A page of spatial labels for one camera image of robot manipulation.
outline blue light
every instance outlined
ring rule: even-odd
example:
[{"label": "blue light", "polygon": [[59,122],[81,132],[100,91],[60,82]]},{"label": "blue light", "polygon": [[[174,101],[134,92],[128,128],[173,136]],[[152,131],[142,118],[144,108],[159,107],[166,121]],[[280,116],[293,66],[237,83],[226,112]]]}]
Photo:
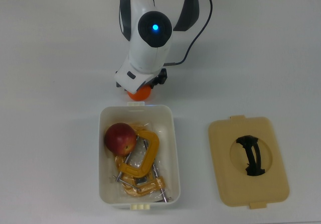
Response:
[{"label": "blue light", "polygon": [[154,24],[154,25],[152,26],[152,29],[153,29],[154,31],[157,31],[157,30],[158,30],[158,25]]}]

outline black bracket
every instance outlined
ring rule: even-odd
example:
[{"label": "black bracket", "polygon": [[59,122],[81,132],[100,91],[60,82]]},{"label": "black bracket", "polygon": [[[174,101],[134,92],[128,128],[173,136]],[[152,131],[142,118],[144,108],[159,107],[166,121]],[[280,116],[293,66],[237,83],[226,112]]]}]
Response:
[{"label": "black bracket", "polygon": [[[248,167],[246,168],[247,175],[249,176],[258,176],[265,173],[265,170],[261,169],[261,154],[257,141],[258,138],[251,135],[242,136],[236,140],[236,142],[241,144],[245,149],[246,156],[249,160]],[[256,162],[252,152],[252,146],[255,150]]]},{"label": "black bracket", "polygon": [[149,81],[147,85],[150,85],[150,87],[153,89],[154,86],[156,86],[157,84],[160,84],[160,85],[164,84],[166,79],[167,79],[166,68],[162,68],[158,76],[153,78],[151,81]]}]

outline orange ball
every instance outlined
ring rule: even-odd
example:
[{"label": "orange ball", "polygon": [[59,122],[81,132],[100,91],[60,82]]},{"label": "orange ball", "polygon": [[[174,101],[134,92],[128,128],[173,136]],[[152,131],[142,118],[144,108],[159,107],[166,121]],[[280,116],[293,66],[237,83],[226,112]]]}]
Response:
[{"label": "orange ball", "polygon": [[149,97],[151,93],[151,87],[149,85],[145,85],[141,87],[135,94],[132,94],[127,91],[128,96],[135,101],[144,101]]}]

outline white table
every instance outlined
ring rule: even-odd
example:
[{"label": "white table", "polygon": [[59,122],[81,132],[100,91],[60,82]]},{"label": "white table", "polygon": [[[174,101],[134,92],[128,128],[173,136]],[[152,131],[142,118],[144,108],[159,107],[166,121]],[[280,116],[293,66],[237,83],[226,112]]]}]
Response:
[{"label": "white table", "polygon": [[[199,1],[169,61],[204,24],[209,3]],[[321,221],[321,0],[213,3],[187,61],[146,102],[173,111],[182,195],[137,212],[98,193],[99,114],[130,101],[113,80],[128,51],[119,0],[0,0],[0,223]],[[272,121],[286,201],[250,210],[220,200],[207,130],[232,115]]]}]

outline black cable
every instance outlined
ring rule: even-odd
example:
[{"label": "black cable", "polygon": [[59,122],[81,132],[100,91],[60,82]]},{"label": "black cable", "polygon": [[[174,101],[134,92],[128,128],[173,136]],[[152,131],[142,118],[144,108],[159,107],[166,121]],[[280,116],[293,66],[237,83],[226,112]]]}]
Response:
[{"label": "black cable", "polygon": [[180,64],[182,64],[182,63],[186,60],[187,55],[188,55],[188,53],[189,53],[192,45],[193,45],[194,42],[198,39],[198,37],[201,35],[201,33],[204,31],[205,27],[207,26],[207,24],[209,23],[209,21],[210,21],[210,19],[211,19],[212,11],[213,11],[213,2],[212,2],[212,0],[209,0],[209,1],[210,1],[210,5],[211,5],[209,17],[207,18],[207,21],[206,21],[205,25],[203,26],[203,28],[201,29],[201,31],[197,34],[197,36],[194,38],[194,40],[191,42],[190,46],[188,47],[184,59],[183,59],[182,61],[180,61],[180,62],[168,62],[168,63],[165,63],[164,66],[176,66],[176,65],[180,65]]}]

